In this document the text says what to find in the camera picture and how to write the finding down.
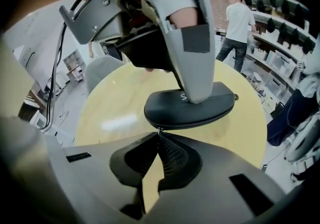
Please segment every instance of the jeans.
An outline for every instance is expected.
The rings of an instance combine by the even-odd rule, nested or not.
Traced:
[[[224,40],[224,43],[222,45],[222,48],[217,55],[216,59],[223,62],[226,57],[229,55],[230,51],[235,49],[235,63],[234,63],[234,69],[238,71],[239,73],[241,72],[242,65],[244,64],[244,57],[246,56],[247,53],[247,48],[246,48],[246,43],[243,42],[238,42],[234,41],[231,39],[226,38]]]
[[[280,146],[311,114],[318,111],[316,94],[305,98],[295,90],[280,114],[267,125],[267,140],[272,146]]]

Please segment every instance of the screw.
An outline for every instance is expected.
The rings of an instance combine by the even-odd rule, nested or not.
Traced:
[[[96,33],[96,32],[98,31],[98,26],[93,26],[93,27],[92,27],[92,31],[93,31],[94,33]]]
[[[110,0],[104,0],[104,1],[103,1],[103,5],[104,5],[104,6],[108,6],[109,4],[110,4]]]

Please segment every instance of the white chair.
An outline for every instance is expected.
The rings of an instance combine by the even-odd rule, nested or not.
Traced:
[[[124,64],[124,62],[111,56],[103,56],[92,60],[84,71],[84,79],[89,94],[100,81]]]

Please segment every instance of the desk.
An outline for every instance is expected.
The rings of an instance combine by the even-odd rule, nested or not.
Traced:
[[[259,167],[264,157],[266,118],[256,92],[233,68],[216,61],[214,81],[221,81],[239,95],[233,110],[211,124],[169,131],[227,148]],[[177,89],[172,73],[126,64],[108,75],[89,95],[82,110],[76,145],[114,141],[144,132],[156,131],[145,119],[143,109],[148,96],[159,90]],[[157,183],[163,178],[159,156],[143,179],[145,208],[148,211],[158,198]]]

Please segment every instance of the man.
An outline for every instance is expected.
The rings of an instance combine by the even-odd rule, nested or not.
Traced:
[[[242,4],[242,0],[229,0],[229,3],[231,5],[226,10],[226,19],[229,21],[227,35],[216,59],[225,60],[230,51],[235,49],[234,69],[240,73],[247,52],[248,25],[256,33],[256,22],[251,10]]]

